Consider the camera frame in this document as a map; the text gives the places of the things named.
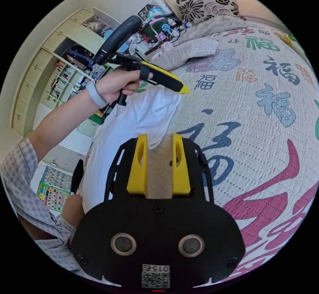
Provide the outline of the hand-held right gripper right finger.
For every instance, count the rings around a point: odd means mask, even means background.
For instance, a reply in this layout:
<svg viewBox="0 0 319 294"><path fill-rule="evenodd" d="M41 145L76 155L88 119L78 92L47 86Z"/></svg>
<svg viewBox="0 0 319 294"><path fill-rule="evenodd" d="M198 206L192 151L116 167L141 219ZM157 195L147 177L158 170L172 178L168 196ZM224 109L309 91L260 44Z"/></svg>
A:
<svg viewBox="0 0 319 294"><path fill-rule="evenodd" d="M186 196L191 191L183 137L173 134L172 196Z"/></svg>

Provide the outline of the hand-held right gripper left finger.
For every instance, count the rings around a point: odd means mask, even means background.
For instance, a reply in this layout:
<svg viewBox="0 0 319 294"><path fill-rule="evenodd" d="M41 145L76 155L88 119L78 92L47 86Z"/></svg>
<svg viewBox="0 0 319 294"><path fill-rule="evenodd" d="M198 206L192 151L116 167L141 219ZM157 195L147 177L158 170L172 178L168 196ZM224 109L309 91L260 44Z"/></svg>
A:
<svg viewBox="0 0 319 294"><path fill-rule="evenodd" d="M137 137L127 184L130 195L148 196L148 135Z"/></svg>

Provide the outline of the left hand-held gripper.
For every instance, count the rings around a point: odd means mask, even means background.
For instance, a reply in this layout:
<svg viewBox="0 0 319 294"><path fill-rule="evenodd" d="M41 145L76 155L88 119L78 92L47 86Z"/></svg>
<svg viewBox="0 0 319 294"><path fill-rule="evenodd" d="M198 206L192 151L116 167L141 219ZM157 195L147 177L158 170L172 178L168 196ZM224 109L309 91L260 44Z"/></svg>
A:
<svg viewBox="0 0 319 294"><path fill-rule="evenodd" d="M141 60L133 55L125 54L114 50L100 49L93 59L95 64L102 65L113 63L123 66L127 71L138 71L137 80L144 81L152 85L161 85L179 94L189 93L185 84L172 73Z"/></svg>

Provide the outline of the person's left hand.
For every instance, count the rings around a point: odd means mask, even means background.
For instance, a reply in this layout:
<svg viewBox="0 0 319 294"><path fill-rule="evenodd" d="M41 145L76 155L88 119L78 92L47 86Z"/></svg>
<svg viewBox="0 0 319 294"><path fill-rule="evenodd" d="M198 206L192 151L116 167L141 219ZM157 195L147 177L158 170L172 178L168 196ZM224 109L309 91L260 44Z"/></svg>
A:
<svg viewBox="0 0 319 294"><path fill-rule="evenodd" d="M118 99L120 93L130 96L139 88L140 70L127 71L118 67L111 73L96 82L95 88L106 103L112 103Z"/></svg>

